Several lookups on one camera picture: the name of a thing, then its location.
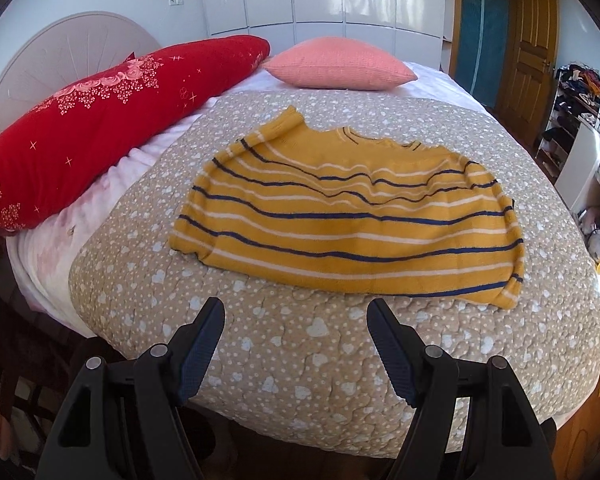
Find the yellow striped knit sweater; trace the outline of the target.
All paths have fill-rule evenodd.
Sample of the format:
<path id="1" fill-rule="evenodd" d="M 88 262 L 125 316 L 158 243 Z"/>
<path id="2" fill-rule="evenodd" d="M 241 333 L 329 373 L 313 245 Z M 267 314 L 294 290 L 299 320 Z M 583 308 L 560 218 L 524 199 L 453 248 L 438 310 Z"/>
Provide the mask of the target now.
<path id="1" fill-rule="evenodd" d="M 288 107 L 202 166 L 170 245 L 296 287 L 516 307 L 524 234 L 498 179 L 443 146 L 318 131 Z"/>

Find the clothes-filled shoe rack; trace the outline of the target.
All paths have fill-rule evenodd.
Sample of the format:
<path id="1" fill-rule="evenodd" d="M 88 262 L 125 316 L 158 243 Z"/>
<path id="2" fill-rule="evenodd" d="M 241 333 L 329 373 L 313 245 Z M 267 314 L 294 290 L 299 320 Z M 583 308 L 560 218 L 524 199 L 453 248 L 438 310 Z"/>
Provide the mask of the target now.
<path id="1" fill-rule="evenodd" d="M 569 63 L 555 70 L 554 81 L 546 127 L 534 142 L 534 159 L 551 184 L 565 168 L 580 129 L 600 132 L 600 72 Z"/>

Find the beige heart-patterned quilt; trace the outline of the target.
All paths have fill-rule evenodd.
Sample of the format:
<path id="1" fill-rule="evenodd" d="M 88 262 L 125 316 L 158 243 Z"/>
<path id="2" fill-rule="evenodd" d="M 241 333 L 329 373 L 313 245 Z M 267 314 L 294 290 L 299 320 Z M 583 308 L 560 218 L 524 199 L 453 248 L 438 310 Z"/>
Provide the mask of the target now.
<path id="1" fill-rule="evenodd" d="M 69 273 L 73 307 L 129 358 L 193 321 L 207 298 L 225 327 L 196 402 L 279 440 L 392 457 L 412 410 L 393 393 L 366 327 L 368 298 L 210 269 L 168 235 L 202 164 L 294 106 L 310 126 L 441 144 L 481 162 L 515 203 L 526 245 L 512 310 L 459 299 L 392 297 L 398 319 L 451 356 L 500 354 L 539 419 L 562 424 L 600 374 L 600 293 L 568 209 L 529 154 L 488 115 L 434 100 L 328 90 L 222 96 L 143 177 L 83 246 Z"/>

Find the red embroidered pillow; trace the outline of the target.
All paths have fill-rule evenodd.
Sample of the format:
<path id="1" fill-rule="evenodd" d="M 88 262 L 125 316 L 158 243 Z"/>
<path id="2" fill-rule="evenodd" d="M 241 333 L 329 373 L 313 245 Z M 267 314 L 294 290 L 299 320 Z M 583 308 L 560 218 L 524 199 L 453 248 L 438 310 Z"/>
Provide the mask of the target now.
<path id="1" fill-rule="evenodd" d="M 0 230 L 33 229 L 75 202 L 132 148 L 248 78 L 257 36 L 174 44 L 80 79 L 0 133 Z"/>

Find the white TV cabinet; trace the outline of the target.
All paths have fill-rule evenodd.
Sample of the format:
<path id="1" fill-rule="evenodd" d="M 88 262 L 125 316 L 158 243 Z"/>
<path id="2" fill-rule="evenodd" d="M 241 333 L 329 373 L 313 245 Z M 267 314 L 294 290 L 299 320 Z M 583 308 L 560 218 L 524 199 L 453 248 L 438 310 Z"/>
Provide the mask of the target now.
<path id="1" fill-rule="evenodd" d="M 600 273 L 600 134 L 583 122 L 555 186 Z"/>

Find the brown wooden door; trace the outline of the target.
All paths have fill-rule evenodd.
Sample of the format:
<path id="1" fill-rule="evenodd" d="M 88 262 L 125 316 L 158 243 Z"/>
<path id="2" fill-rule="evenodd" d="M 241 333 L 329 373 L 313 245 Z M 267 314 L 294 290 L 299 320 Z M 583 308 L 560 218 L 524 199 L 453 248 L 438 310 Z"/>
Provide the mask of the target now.
<path id="1" fill-rule="evenodd" d="M 496 117 L 524 148 L 544 130 L 553 96 L 558 0 L 509 0 L 505 61 Z"/>

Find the white round headboard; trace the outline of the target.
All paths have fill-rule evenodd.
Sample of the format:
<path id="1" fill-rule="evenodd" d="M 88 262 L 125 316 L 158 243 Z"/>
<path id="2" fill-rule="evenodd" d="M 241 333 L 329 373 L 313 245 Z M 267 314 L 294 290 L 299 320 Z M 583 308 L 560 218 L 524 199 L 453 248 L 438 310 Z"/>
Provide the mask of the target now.
<path id="1" fill-rule="evenodd" d="M 146 29 L 119 14 L 83 12 L 53 22 L 1 72 L 0 133 L 56 91 L 158 47 Z"/>

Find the pink knit pillow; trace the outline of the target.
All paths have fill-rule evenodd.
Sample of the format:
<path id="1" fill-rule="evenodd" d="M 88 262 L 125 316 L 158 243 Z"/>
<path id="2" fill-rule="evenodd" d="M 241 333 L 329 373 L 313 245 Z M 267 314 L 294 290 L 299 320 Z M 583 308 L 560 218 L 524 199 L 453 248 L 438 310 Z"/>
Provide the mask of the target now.
<path id="1" fill-rule="evenodd" d="M 418 79 L 403 62 L 366 42 L 320 37 L 269 58 L 263 68 L 303 89 L 387 91 Z"/>

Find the teal curtain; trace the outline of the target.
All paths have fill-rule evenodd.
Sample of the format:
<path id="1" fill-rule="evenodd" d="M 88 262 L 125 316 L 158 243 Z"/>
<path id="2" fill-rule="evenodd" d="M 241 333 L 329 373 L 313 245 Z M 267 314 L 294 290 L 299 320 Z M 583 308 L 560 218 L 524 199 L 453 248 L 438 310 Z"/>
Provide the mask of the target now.
<path id="1" fill-rule="evenodd" d="M 509 0 L 462 0 L 455 80 L 494 110 L 508 37 Z"/>

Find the white glossy wardrobe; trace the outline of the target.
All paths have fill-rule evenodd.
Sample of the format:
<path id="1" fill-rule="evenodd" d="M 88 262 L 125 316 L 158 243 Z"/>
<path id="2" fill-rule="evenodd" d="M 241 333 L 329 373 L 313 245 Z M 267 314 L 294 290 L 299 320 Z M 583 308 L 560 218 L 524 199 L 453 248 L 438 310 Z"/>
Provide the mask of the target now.
<path id="1" fill-rule="evenodd" d="M 202 0 L 209 36 L 253 34 L 277 54 L 317 37 L 361 40 L 447 72 L 454 0 Z"/>

